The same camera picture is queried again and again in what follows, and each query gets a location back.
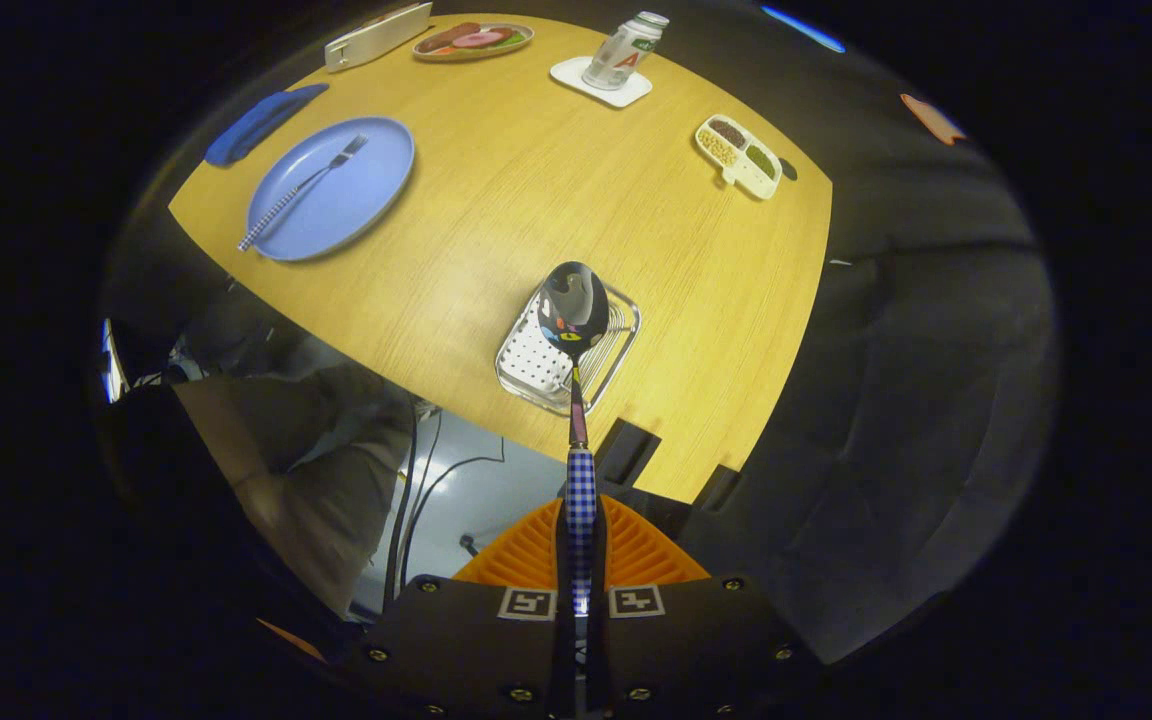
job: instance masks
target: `blue napkin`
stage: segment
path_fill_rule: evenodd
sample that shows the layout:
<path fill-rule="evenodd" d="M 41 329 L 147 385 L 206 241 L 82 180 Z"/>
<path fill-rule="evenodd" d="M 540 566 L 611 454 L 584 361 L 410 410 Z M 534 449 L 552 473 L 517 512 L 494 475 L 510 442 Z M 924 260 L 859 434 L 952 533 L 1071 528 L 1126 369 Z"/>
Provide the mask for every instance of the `blue napkin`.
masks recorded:
<path fill-rule="evenodd" d="M 328 88 L 328 83 L 320 82 L 317 85 L 296 88 L 293 91 L 275 92 L 266 99 L 256 104 L 255 108 L 248 109 L 237 123 L 220 132 L 220 137 L 211 143 L 204 159 L 215 165 L 225 167 L 237 160 L 247 158 L 252 147 L 260 145 L 280 124 L 287 122 L 288 118 L 298 113 L 303 106 L 310 104 L 320 92 Z"/>

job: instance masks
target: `metal rack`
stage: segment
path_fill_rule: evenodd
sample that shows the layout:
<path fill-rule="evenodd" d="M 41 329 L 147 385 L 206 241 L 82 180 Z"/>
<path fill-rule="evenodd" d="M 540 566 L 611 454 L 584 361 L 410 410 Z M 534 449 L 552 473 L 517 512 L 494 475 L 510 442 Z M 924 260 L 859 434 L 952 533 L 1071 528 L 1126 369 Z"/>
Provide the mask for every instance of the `metal rack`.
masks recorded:
<path fill-rule="evenodd" d="M 634 340 L 643 327 L 643 313 L 634 301 L 611 285 L 607 288 L 607 332 L 598 344 L 581 356 L 581 374 L 585 378 L 585 414 L 593 414 L 612 378 L 626 361 Z M 571 414 L 573 364 L 570 357 L 550 344 L 540 334 L 540 286 L 506 334 L 497 351 L 495 369 L 500 387 L 551 414 Z"/>

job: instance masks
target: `bottle cap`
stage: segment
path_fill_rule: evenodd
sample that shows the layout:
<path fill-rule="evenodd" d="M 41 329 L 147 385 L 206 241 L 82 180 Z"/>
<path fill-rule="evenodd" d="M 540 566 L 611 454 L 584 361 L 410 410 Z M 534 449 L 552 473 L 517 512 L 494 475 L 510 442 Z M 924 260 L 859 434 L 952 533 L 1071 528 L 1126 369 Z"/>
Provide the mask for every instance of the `bottle cap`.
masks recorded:
<path fill-rule="evenodd" d="M 664 15 L 649 13 L 646 10 L 643 10 L 642 13 L 637 14 L 636 18 L 643 20 L 643 22 L 645 23 L 653 24 L 653 26 L 667 26 L 669 24 L 669 18 L 665 17 Z"/>

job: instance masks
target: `blue plate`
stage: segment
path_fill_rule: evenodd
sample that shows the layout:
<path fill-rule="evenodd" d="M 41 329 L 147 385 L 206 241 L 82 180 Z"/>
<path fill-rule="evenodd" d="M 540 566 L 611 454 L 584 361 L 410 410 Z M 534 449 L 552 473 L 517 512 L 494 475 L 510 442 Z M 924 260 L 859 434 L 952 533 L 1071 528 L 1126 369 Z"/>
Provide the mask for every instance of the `blue plate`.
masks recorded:
<path fill-rule="evenodd" d="M 365 145 L 294 197 L 256 238 L 256 250 L 274 260 L 314 258 L 358 237 L 389 209 L 411 174 L 416 142 L 397 120 L 356 118 L 314 132 L 274 162 L 252 195 L 247 227 L 326 167 L 358 132 L 367 136 Z"/>

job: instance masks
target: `spoon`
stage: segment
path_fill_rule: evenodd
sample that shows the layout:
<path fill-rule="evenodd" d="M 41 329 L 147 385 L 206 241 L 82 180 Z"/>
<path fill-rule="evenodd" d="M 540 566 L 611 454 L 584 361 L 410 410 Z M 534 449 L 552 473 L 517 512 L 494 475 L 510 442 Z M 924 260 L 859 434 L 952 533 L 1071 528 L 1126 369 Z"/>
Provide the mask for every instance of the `spoon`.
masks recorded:
<path fill-rule="evenodd" d="M 598 486 L 594 454 L 589 450 L 585 400 L 579 392 L 579 356 L 602 340 L 607 332 L 607 290 L 584 263 L 563 263 L 545 278 L 540 290 L 540 333 L 573 359 L 573 410 L 568 432 L 567 487 L 563 507 L 567 518 L 567 566 L 571 569 L 573 614 L 589 615 L 589 597 L 594 579 L 594 518 Z"/>

